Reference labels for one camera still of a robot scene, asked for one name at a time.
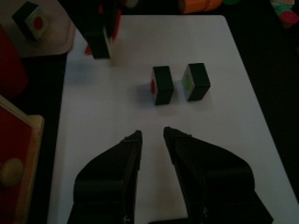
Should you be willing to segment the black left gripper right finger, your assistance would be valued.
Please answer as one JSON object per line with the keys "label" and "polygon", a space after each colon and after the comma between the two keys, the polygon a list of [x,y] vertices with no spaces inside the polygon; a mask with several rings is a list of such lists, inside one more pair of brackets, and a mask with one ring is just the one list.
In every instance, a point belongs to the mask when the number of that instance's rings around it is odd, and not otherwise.
{"label": "black left gripper right finger", "polygon": [[173,223],[272,224],[248,163],[170,127],[162,129],[162,138],[186,209],[186,217]]}

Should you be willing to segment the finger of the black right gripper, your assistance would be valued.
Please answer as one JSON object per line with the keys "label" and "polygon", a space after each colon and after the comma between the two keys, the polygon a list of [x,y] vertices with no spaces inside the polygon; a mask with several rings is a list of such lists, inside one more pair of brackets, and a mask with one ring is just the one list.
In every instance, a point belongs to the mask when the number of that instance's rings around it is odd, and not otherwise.
{"label": "finger of the black right gripper", "polygon": [[94,23],[100,4],[101,0],[61,0],[61,6],[78,30]]}
{"label": "finger of the black right gripper", "polygon": [[102,0],[104,22],[106,28],[106,36],[110,38],[114,33],[117,20],[117,2],[116,0]]}

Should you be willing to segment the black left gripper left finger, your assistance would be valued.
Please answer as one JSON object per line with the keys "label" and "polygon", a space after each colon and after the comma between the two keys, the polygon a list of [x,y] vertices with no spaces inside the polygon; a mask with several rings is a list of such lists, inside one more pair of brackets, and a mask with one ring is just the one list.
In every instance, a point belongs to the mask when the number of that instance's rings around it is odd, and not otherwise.
{"label": "black left gripper left finger", "polygon": [[66,224],[134,224],[141,147],[137,130],[84,166],[74,179]]}

